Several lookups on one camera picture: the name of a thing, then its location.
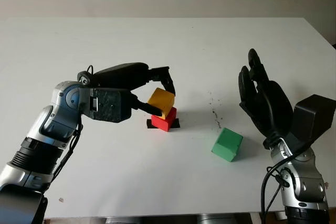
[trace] table surface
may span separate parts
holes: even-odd
[[[79,144],[46,192],[46,217],[170,215],[260,210],[271,165],[264,137],[239,107],[238,73],[255,48],[292,106],[336,97],[335,50],[302,18],[11,18],[0,23],[0,164],[10,161],[53,87],[125,62],[170,66],[181,128],[147,129],[83,116]],[[147,101],[159,83],[135,90]],[[226,127],[244,136],[229,163],[211,153]],[[313,144],[336,206],[335,122]],[[277,184],[271,180],[269,199]],[[283,210],[278,196],[273,210]]]

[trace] yellow cube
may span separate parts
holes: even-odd
[[[162,111],[160,118],[166,119],[175,101],[175,95],[166,90],[157,88],[148,100],[148,104],[159,108]]]

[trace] wooden block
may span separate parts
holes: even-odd
[[[224,128],[211,151],[231,162],[237,155],[242,140],[243,136]]]
[[[166,90],[157,88],[150,99],[148,100],[148,104],[157,107],[161,110],[162,116],[160,118],[166,119],[170,110],[172,109],[175,101],[175,95]]]
[[[152,115],[152,125],[158,127],[159,129],[162,129],[163,131],[168,132],[175,118],[176,118],[176,108],[172,107],[166,119],[162,119],[156,115]]]

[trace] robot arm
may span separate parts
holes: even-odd
[[[240,106],[266,137],[264,147],[271,150],[275,163],[261,187],[263,223],[268,211],[265,187],[273,172],[278,172],[275,178],[289,224],[329,223],[324,182],[310,146],[331,127],[336,101],[312,95],[297,103],[293,111],[279,84],[268,79],[254,49],[248,60],[250,71],[244,66],[238,78]]]
[[[114,123],[130,118],[132,108],[161,115],[160,109],[140,102],[131,90],[154,80],[175,94],[168,69],[128,63],[93,74],[92,68],[92,73],[79,73],[77,82],[57,85],[50,105],[43,108],[20,150],[0,174],[0,224],[42,222],[47,207],[44,192],[74,151],[82,114]],[[55,169],[67,145],[69,151]]]

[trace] black cable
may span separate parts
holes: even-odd
[[[91,68],[91,74],[93,74],[93,65],[90,65],[86,71],[89,72],[89,69]]]
[[[63,169],[63,167],[65,166],[66,162],[68,161],[68,159],[70,158],[70,156],[73,154],[74,149],[79,141],[79,137],[80,137],[80,133],[83,129],[83,125],[82,125],[82,119],[81,119],[81,115],[79,115],[78,117],[78,125],[77,125],[78,129],[74,132],[73,137],[70,141],[70,146],[69,146],[69,150],[68,153],[64,156],[64,158],[61,160],[61,162],[59,163],[58,167],[56,168],[55,172],[54,172],[54,176],[51,180],[51,182],[53,182],[55,180],[55,178],[57,178],[58,174],[61,172],[61,170]]]
[[[274,172],[274,171],[277,171],[277,169],[281,166],[281,165],[283,165],[283,164],[285,164],[285,163],[287,163],[287,162],[289,162],[289,161],[291,161],[291,160],[293,160],[293,159],[295,159],[297,156],[299,156],[301,153],[297,153],[297,154],[294,154],[294,155],[292,155],[292,156],[289,156],[289,157],[287,157],[287,158],[285,158],[285,159],[283,159],[283,160],[281,160],[280,162],[278,162],[276,165],[274,165],[268,172],[267,172],[267,174],[265,175],[265,177],[264,177],[264,180],[262,181],[262,185],[261,185],[261,224],[266,224],[266,211],[265,211],[265,190],[266,190],[266,185],[267,185],[267,181],[268,181],[268,179],[269,179],[269,177],[272,175],[272,173]]]
[[[272,199],[270,200],[270,202],[269,202],[269,204],[268,204],[268,206],[267,206],[267,208],[266,208],[265,216],[264,216],[265,221],[266,221],[266,216],[267,216],[268,210],[269,210],[269,208],[271,207],[271,205],[272,205],[273,201],[275,200],[276,196],[278,195],[278,193],[279,193],[281,187],[282,187],[282,186],[279,184],[278,189],[275,191],[275,193],[274,193]]]

